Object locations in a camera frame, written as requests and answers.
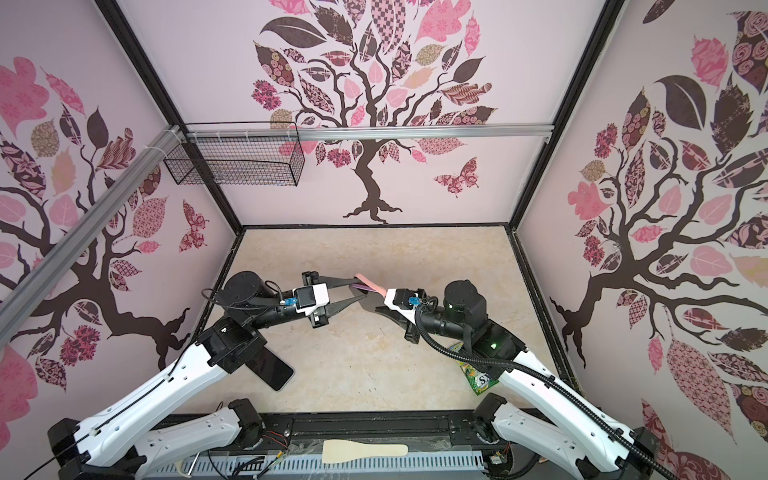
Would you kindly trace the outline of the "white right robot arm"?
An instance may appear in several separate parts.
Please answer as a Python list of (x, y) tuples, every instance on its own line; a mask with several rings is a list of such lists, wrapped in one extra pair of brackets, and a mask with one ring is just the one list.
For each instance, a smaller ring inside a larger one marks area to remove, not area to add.
[(385, 289), (362, 275), (357, 282), (383, 298), (379, 312), (438, 353), (484, 372), (533, 405), (538, 416), (493, 394), (476, 409), (479, 437), (513, 443), (554, 463), (575, 479), (648, 479), (665, 469), (659, 441), (590, 404), (552, 373), (525, 343), (487, 313), (469, 280), (448, 284), (437, 299), (424, 290)]

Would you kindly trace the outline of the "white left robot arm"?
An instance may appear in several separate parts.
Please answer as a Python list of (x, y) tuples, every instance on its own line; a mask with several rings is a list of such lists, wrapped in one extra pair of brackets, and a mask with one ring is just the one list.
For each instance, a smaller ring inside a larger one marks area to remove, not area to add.
[(266, 346), (262, 330), (309, 319), (324, 326), (360, 301), (332, 302), (333, 288), (362, 287), (362, 279), (302, 275), (302, 286), (283, 291), (251, 271), (231, 277), (211, 301), (224, 316), (190, 342), (180, 357), (132, 393), (82, 421), (65, 418), (48, 431), (61, 479), (140, 479), (196, 451), (255, 445), (266, 434), (247, 399), (170, 429), (157, 424), (198, 392), (246, 366), (279, 391), (294, 371)]

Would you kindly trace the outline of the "pink phone case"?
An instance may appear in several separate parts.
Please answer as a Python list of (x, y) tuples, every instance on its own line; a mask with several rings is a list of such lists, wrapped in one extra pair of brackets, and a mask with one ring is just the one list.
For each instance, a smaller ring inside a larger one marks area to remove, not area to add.
[(364, 284), (372, 292), (378, 293), (383, 298), (387, 296), (387, 290), (384, 287), (374, 283), (372, 280), (368, 279), (366, 276), (358, 273), (355, 275), (355, 278), (359, 280), (362, 284)]

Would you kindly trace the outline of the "purple smartphone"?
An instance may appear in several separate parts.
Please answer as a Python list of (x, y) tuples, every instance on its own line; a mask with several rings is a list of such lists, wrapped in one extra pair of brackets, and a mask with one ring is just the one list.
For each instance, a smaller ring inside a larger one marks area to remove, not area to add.
[(379, 293), (377, 288), (373, 288), (370, 285), (361, 283), (361, 282), (354, 282), (350, 285), (351, 289), (355, 289), (360, 292), (364, 292), (365, 294), (368, 293)]

